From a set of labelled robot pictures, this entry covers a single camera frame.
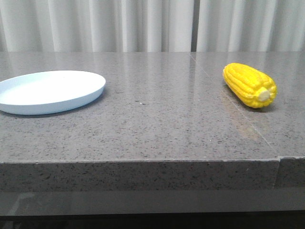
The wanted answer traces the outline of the yellow plastic corn cob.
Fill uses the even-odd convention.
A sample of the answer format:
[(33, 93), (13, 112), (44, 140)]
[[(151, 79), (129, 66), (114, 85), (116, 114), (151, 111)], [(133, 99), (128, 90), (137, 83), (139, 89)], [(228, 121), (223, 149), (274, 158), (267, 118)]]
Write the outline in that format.
[(241, 63), (230, 63), (223, 78), (232, 92), (248, 107), (269, 106), (277, 95), (277, 86), (267, 74)]

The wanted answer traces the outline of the light blue round plate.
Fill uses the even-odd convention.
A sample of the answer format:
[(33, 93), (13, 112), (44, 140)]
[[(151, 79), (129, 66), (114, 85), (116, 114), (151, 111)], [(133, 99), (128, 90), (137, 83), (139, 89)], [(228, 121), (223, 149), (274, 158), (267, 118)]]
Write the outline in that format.
[(0, 83), (0, 109), (16, 115), (46, 115), (69, 111), (97, 99), (103, 76), (85, 71), (30, 73)]

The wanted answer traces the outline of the white pleated curtain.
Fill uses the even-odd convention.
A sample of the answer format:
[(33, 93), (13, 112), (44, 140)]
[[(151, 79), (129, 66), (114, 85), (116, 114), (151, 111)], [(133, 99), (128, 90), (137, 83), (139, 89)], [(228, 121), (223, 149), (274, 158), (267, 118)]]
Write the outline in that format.
[(9, 52), (302, 51), (302, 0), (3, 0)]

